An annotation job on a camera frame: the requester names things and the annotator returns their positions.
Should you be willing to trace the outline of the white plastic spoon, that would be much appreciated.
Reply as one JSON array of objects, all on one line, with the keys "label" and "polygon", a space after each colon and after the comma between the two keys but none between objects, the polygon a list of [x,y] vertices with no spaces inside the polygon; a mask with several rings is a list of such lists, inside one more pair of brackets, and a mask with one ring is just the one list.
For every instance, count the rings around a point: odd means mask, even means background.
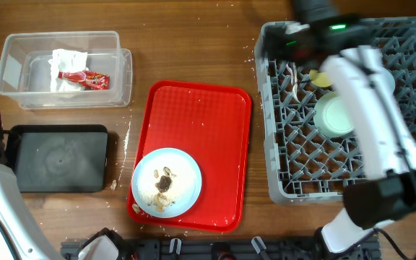
[{"label": "white plastic spoon", "polygon": [[295,63],[292,64],[292,96],[295,101],[299,102],[298,99],[298,71]]}]

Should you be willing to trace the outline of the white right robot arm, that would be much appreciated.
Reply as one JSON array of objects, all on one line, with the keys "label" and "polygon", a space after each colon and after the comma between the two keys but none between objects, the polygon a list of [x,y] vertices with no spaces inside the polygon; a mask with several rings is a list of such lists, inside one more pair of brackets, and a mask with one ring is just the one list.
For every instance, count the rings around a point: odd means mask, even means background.
[{"label": "white right robot arm", "polygon": [[294,1],[254,47],[273,202],[342,200],[316,231],[336,259],[416,212],[416,17],[363,19]]}]

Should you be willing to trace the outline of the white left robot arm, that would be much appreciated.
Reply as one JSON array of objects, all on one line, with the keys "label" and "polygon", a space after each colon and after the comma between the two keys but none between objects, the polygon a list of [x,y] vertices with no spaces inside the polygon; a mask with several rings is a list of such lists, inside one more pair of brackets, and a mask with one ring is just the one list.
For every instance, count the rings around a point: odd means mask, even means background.
[{"label": "white left robot arm", "polygon": [[12,169],[0,164],[0,259],[61,259],[26,207]]}]

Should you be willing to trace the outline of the white plastic fork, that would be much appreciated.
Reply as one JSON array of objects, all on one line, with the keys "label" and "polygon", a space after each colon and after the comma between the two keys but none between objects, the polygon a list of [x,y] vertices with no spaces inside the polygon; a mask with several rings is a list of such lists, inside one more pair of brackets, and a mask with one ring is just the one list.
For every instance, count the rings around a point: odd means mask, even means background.
[{"label": "white plastic fork", "polygon": [[297,72],[295,64],[293,62],[287,63],[286,70],[290,74],[290,83],[292,86],[295,86],[297,83]]}]

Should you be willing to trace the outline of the red snack wrapper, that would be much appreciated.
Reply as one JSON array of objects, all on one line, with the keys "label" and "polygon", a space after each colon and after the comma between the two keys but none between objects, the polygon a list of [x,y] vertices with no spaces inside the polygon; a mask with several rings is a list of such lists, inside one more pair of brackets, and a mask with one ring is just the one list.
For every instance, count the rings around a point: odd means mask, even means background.
[{"label": "red snack wrapper", "polygon": [[107,74],[101,74],[89,70],[78,72],[60,71],[58,73],[58,78],[66,79],[91,90],[108,90],[110,86],[110,77]]}]

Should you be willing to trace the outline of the light blue bowl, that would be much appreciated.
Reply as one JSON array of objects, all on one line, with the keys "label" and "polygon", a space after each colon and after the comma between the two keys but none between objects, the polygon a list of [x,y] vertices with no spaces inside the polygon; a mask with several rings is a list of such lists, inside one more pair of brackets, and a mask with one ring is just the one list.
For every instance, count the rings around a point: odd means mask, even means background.
[{"label": "light blue bowl", "polygon": [[396,81],[395,78],[393,76],[393,74],[388,70],[388,69],[384,69],[384,74],[387,78],[387,81],[389,83],[389,89],[391,91],[391,93],[394,93],[395,89],[396,89]]}]

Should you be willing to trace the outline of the green bowl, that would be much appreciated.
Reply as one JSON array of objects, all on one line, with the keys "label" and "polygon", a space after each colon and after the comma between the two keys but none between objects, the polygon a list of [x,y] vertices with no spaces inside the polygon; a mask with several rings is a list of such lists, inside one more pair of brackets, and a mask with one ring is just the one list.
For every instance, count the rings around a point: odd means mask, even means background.
[{"label": "green bowl", "polygon": [[353,131],[345,104],[336,92],[323,95],[317,101],[314,110],[314,124],[323,135],[337,138]]}]

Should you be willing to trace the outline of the white napkin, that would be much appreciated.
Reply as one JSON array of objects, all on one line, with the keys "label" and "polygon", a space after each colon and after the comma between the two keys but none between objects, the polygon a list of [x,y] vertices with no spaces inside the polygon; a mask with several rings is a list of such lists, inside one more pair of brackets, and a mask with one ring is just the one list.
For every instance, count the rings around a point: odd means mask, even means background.
[{"label": "white napkin", "polygon": [[79,92],[85,88],[80,84],[59,79],[59,72],[80,72],[85,70],[87,64],[87,52],[55,49],[52,58],[48,60],[51,65],[51,92]]}]

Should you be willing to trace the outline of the yellow cup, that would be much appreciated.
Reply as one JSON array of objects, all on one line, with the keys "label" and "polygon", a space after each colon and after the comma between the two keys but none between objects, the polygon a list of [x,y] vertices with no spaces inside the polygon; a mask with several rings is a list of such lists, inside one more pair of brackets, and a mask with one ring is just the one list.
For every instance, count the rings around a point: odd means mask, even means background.
[{"label": "yellow cup", "polygon": [[312,69],[309,71],[309,79],[311,83],[320,88],[331,87],[332,83],[327,77],[326,73]]}]

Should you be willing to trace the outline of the light blue plate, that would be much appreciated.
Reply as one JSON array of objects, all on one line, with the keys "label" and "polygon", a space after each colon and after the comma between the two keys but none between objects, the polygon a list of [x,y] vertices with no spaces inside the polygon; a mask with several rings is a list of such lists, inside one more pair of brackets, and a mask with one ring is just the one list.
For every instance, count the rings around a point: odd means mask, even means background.
[{"label": "light blue plate", "polygon": [[131,211],[169,219],[192,208],[202,191],[202,172],[196,161],[176,148],[144,156],[131,178]]}]

